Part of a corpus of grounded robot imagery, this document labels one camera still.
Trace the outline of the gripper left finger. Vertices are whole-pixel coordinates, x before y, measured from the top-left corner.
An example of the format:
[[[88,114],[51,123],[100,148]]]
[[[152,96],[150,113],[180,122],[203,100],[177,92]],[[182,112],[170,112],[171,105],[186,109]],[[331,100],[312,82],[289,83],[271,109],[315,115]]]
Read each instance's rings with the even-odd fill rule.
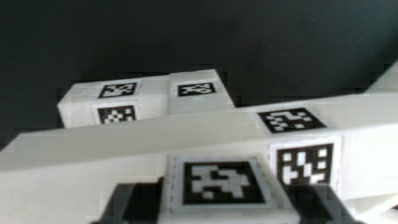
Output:
[[[113,192],[100,220],[90,224],[157,224],[164,179],[122,183]]]

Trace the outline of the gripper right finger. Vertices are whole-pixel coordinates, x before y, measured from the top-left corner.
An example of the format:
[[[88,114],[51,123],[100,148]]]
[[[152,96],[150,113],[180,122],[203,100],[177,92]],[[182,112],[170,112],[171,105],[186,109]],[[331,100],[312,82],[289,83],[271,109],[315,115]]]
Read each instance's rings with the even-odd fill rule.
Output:
[[[285,189],[301,215],[299,224],[363,224],[328,185],[287,185]]]

